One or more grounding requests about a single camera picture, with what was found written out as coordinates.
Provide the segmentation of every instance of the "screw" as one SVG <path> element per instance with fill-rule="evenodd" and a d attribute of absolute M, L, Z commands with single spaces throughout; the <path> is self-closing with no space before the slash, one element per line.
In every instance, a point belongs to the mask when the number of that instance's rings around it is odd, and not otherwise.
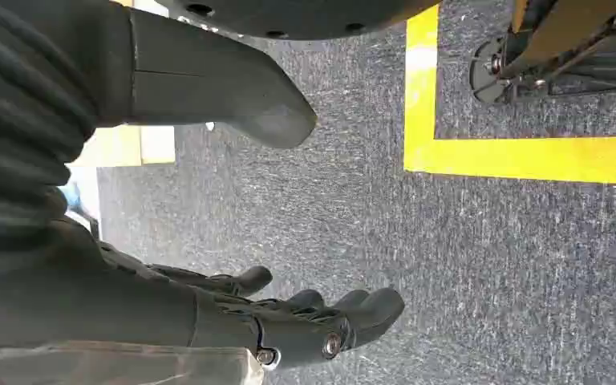
<path fill-rule="evenodd" d="M 492 56 L 492 61 L 490 62 L 490 73 L 496 75 L 501 71 L 501 58 L 498 55 Z"/>
<path fill-rule="evenodd" d="M 256 353 L 256 360 L 261 365 L 272 365 L 277 358 L 277 353 L 275 353 L 272 349 L 260 349 L 258 353 Z"/>
<path fill-rule="evenodd" d="M 192 21 L 192 20 L 190 20 L 189 18 L 186 18 L 185 16 L 178 16 L 178 19 L 177 19 L 177 20 L 178 20 L 179 22 L 184 22 L 185 24 L 190 24 L 190 25 L 192 25 L 192 24 L 193 24 L 193 21 Z"/>
<path fill-rule="evenodd" d="M 330 333 L 325 338 L 325 345 L 322 347 L 322 353 L 327 359 L 333 359 L 341 352 L 341 336 L 336 333 Z"/>

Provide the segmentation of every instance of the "prosthetic finger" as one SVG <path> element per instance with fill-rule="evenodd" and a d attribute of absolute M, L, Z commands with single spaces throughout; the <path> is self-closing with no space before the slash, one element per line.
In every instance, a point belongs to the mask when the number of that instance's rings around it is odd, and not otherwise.
<path fill-rule="evenodd" d="M 165 265 L 150 265 L 149 267 L 184 285 L 197 286 L 215 293 L 240 297 L 253 295 L 273 281 L 270 270 L 263 266 L 254 266 L 236 277 L 224 274 L 206 277 L 186 269 Z"/>
<path fill-rule="evenodd" d="M 339 310 L 357 308 L 369 295 L 365 290 L 353 290 L 339 299 L 334 308 Z"/>
<path fill-rule="evenodd" d="M 397 291 L 385 288 L 367 297 L 358 309 L 346 313 L 355 332 L 355 340 L 347 349 L 374 342 L 393 326 L 405 309 L 405 302 Z"/>
<path fill-rule="evenodd" d="M 322 295 L 312 289 L 299 291 L 287 302 L 296 307 L 314 307 L 318 309 L 325 307 L 325 300 L 322 298 Z"/>

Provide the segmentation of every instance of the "yellow tape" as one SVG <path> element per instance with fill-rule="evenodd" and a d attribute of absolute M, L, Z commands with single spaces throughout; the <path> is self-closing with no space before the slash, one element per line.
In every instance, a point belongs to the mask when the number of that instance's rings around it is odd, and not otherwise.
<path fill-rule="evenodd" d="M 437 32 L 437 7 L 407 24 L 406 170 L 616 184 L 616 136 L 435 140 Z"/>

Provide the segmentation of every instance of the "black sleeve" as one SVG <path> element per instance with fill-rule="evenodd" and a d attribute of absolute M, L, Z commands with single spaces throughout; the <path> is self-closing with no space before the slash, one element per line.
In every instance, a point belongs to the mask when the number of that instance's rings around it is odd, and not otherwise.
<path fill-rule="evenodd" d="M 120 90 L 108 74 L 130 76 L 113 70 L 130 65 L 125 14 L 107 0 L 0 0 L 0 346 L 192 336 L 192 292 L 110 268 L 63 219 L 55 187 L 95 127 L 112 123 L 103 106 Z"/>

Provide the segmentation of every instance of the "gray carpet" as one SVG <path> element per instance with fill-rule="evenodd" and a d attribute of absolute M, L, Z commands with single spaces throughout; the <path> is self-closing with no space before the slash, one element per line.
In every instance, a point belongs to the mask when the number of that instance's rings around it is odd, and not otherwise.
<path fill-rule="evenodd" d="M 443 8 L 439 136 L 616 132 L 616 96 L 514 107 L 507 115 L 529 111 L 517 125 L 467 103 L 457 58 L 508 20 L 485 3 Z M 100 171 L 107 239 L 207 274 L 267 265 L 276 282 L 264 297 L 389 285 L 405 297 L 379 343 L 269 383 L 616 383 L 616 186 L 405 172 L 404 26 L 249 42 L 306 93 L 316 132 L 277 151 L 221 125 L 178 130 L 175 166 Z M 608 115 L 578 114 L 588 103 Z"/>

